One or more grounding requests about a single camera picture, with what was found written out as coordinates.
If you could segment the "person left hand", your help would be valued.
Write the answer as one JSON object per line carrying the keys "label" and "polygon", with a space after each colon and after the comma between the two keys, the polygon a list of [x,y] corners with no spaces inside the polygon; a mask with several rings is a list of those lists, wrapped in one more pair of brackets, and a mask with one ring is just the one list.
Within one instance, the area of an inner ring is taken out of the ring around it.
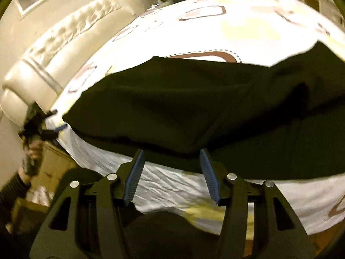
{"label": "person left hand", "polygon": [[31,180],[38,175],[43,160],[43,142],[39,137],[26,141],[22,137],[22,147],[25,157],[19,167],[18,174],[25,185],[30,185]]}

